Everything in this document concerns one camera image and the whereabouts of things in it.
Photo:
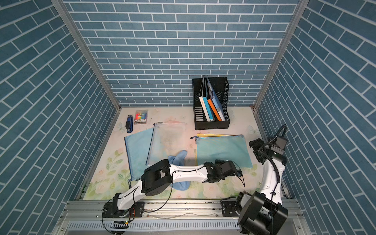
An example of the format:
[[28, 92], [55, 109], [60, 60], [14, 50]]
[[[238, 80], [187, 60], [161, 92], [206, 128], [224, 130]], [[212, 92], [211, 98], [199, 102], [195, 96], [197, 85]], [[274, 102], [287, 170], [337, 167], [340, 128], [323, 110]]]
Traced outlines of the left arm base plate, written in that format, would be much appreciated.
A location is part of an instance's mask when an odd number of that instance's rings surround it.
[[112, 201], [107, 202], [103, 207], [103, 218], [129, 218], [142, 217], [144, 202], [136, 202], [130, 209], [121, 211], [116, 208], [116, 204], [113, 205]]

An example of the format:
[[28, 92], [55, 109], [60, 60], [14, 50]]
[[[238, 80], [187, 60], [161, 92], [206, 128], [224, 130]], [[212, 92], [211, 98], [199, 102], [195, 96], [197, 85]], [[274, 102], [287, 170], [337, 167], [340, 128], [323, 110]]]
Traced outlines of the light blue mesh document bag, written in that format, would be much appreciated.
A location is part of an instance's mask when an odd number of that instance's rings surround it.
[[215, 160], [229, 160], [240, 167], [252, 167], [251, 158], [243, 135], [196, 136], [197, 162], [199, 165]]

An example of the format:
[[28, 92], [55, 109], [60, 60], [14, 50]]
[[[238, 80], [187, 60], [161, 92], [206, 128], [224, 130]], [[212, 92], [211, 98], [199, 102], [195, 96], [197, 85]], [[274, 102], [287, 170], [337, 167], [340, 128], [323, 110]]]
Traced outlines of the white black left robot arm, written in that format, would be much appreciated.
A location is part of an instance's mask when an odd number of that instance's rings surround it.
[[144, 197], [161, 194], [174, 183], [218, 183], [229, 176], [242, 177], [241, 169], [233, 161], [216, 160], [198, 166], [178, 166], [164, 159], [147, 168], [140, 180], [127, 192], [117, 193], [112, 199], [112, 209], [128, 210]]

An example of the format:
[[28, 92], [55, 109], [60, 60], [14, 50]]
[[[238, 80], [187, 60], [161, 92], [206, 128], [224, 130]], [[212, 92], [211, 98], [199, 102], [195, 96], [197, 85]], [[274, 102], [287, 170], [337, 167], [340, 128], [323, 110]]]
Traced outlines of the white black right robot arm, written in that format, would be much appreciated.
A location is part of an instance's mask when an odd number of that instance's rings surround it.
[[258, 192], [242, 192], [237, 198], [238, 224], [242, 234], [276, 235], [287, 220], [288, 209], [283, 207], [281, 196], [287, 142], [286, 138], [276, 136], [267, 143], [261, 139], [249, 143], [262, 164], [263, 177]]

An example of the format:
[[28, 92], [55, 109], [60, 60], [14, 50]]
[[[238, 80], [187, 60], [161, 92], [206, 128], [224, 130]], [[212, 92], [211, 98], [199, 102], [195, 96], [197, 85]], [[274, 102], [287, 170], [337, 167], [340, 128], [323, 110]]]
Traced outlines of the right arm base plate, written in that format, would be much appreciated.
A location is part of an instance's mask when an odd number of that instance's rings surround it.
[[240, 205], [235, 200], [220, 201], [223, 217], [239, 217], [241, 212]]

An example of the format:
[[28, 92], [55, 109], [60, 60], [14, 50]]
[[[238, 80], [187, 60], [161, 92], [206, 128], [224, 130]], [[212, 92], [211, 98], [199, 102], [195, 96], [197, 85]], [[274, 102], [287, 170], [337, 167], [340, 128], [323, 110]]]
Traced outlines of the yellow mesh document bag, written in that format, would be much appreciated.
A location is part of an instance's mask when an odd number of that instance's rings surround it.
[[206, 138], [206, 137], [236, 137], [240, 136], [243, 137], [243, 135], [231, 135], [231, 134], [197, 134], [196, 136], [191, 137], [191, 139], [194, 138]]

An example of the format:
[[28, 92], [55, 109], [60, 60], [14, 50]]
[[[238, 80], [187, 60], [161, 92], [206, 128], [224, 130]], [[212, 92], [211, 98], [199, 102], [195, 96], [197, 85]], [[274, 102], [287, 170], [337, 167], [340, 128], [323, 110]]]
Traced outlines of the blue microfiber cloth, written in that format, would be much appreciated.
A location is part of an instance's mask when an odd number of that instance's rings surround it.
[[[168, 156], [168, 161], [171, 165], [184, 166], [185, 157], [187, 155], [186, 150], [180, 151], [176, 156]], [[172, 188], [178, 191], [186, 191], [190, 187], [190, 181], [173, 183]]]

